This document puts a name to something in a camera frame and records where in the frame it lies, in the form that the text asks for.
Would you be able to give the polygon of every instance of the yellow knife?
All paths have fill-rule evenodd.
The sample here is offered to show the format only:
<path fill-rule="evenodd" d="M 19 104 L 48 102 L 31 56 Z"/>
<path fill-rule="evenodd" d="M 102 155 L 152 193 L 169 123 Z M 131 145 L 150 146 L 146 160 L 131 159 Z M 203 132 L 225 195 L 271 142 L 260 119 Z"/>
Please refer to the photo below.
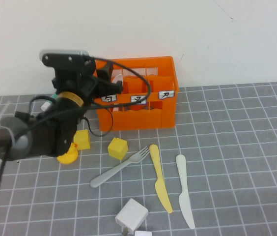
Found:
<path fill-rule="evenodd" d="M 163 207 L 166 209 L 168 213 L 172 213 L 172 206 L 168 197 L 168 193 L 165 186 L 165 181 L 163 177 L 162 167 L 160 164 L 160 156 L 158 146 L 152 144 L 149 146 L 150 156 L 152 157 L 152 161 L 154 163 L 154 167 L 157 174 L 157 180 L 155 183 L 156 193 Z"/>

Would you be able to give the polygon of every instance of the label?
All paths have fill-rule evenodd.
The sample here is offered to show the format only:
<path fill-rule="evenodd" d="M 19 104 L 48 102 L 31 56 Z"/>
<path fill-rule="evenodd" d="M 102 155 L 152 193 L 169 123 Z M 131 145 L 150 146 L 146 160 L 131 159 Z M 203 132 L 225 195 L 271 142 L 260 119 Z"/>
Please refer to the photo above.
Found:
<path fill-rule="evenodd" d="M 58 97 L 64 97 L 67 99 L 70 99 L 71 101 L 75 102 L 76 104 L 78 104 L 78 106 L 82 107 L 83 105 L 83 100 L 77 96 L 75 93 L 72 92 L 62 92 L 58 95 Z"/>
<path fill-rule="evenodd" d="M 101 100 L 103 102 L 114 102 L 117 100 L 117 95 L 108 95 L 108 96 L 104 96 L 104 97 L 101 97 Z"/>
<path fill-rule="evenodd" d="M 139 96 L 131 96 L 131 102 L 136 102 L 136 101 L 139 101 L 143 98 L 145 98 L 146 96 L 145 95 L 139 95 Z M 146 104 L 147 103 L 147 100 L 144 100 L 138 104 Z"/>
<path fill-rule="evenodd" d="M 169 90 L 169 91 L 160 91 L 158 93 L 158 98 L 159 99 L 165 99 L 169 97 L 174 97 L 174 90 Z"/>

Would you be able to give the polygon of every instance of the plastic crate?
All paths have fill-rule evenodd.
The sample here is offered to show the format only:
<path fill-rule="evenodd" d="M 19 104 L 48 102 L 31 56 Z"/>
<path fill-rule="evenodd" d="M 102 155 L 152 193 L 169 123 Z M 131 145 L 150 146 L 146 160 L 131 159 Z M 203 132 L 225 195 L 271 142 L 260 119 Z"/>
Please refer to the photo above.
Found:
<path fill-rule="evenodd" d="M 119 108 L 112 111 L 112 130 L 170 128 L 175 126 L 175 111 L 179 86 L 172 57 L 114 59 L 142 75 L 151 85 L 152 93 L 144 104 Z M 97 68 L 105 65 L 97 61 Z M 113 67 L 112 78 L 123 75 L 123 92 L 112 96 L 97 98 L 102 105 L 121 104 L 139 99 L 146 95 L 147 86 L 131 72 Z M 108 131 L 111 116 L 105 109 L 97 110 L 101 131 Z"/>

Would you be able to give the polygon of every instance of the knife handle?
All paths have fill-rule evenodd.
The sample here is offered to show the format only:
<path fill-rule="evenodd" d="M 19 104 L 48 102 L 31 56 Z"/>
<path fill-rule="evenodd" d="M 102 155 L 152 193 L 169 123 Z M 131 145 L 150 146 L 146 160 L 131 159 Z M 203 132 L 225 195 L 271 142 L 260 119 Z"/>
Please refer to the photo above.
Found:
<path fill-rule="evenodd" d="M 157 178 L 163 178 L 158 146 L 155 144 L 152 144 L 151 146 L 149 146 L 149 150 L 150 150 L 150 156 L 152 157 L 152 161 L 156 170 Z"/>
<path fill-rule="evenodd" d="M 186 157 L 184 155 L 179 154 L 176 157 L 176 161 L 181 181 L 182 192 L 188 192 Z"/>

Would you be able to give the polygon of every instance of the white wall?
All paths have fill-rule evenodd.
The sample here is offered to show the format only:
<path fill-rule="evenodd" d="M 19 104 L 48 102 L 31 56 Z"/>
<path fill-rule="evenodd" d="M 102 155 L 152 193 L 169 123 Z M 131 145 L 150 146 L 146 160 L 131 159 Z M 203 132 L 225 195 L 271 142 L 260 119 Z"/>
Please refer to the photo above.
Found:
<path fill-rule="evenodd" d="M 48 48 L 171 55 L 180 86 L 277 81 L 277 0 L 0 0 L 0 94 L 52 92 Z"/>

